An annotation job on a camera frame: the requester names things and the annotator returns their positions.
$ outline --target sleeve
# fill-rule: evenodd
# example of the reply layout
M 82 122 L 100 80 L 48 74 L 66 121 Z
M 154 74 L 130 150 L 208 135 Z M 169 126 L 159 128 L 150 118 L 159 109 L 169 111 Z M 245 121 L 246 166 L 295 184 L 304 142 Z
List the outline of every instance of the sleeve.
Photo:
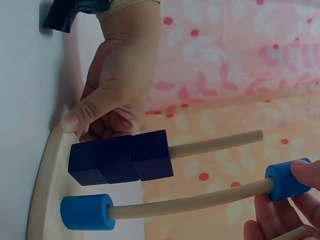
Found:
M 155 1 L 161 3 L 161 0 L 109 0 L 110 8 L 107 11 L 100 12 L 96 15 L 99 22 L 101 22 L 107 16 L 120 11 L 121 9 L 127 8 L 133 4 L 145 2 L 145 1 Z

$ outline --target wrist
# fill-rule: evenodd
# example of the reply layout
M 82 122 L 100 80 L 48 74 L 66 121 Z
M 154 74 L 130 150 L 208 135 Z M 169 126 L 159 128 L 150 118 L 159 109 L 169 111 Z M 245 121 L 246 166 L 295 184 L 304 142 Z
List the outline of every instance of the wrist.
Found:
M 161 32 L 160 4 L 148 0 L 114 12 L 100 21 L 106 41 L 147 41 L 158 43 Z

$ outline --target curved wooden base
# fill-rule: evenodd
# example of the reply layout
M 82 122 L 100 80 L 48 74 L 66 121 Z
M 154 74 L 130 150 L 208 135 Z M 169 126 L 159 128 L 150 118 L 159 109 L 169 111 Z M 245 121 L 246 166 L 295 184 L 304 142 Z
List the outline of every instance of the curved wooden base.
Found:
M 46 144 L 29 212 L 26 240 L 83 240 L 81 231 L 68 230 L 60 215 L 64 196 L 83 195 L 83 187 L 68 174 L 68 162 L 76 136 L 55 127 Z

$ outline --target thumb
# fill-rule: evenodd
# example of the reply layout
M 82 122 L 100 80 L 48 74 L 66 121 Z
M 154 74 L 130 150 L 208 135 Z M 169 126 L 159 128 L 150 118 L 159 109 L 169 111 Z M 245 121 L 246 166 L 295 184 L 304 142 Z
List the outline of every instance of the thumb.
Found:
M 93 123 L 110 111 L 123 106 L 124 98 L 111 84 L 101 85 L 89 96 L 81 100 L 67 115 L 60 126 L 66 133 L 74 133 Z
M 294 161 L 291 164 L 291 173 L 303 185 L 320 191 L 320 160 L 312 163 Z

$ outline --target child's hand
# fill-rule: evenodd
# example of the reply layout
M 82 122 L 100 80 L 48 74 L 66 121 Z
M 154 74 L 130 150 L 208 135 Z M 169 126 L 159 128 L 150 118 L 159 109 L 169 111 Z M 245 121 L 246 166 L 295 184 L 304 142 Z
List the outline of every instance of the child's hand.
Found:
M 155 1 L 134 4 L 101 22 L 105 42 L 91 63 L 81 102 L 62 119 L 64 131 L 84 141 L 140 131 L 157 62 L 159 25 Z

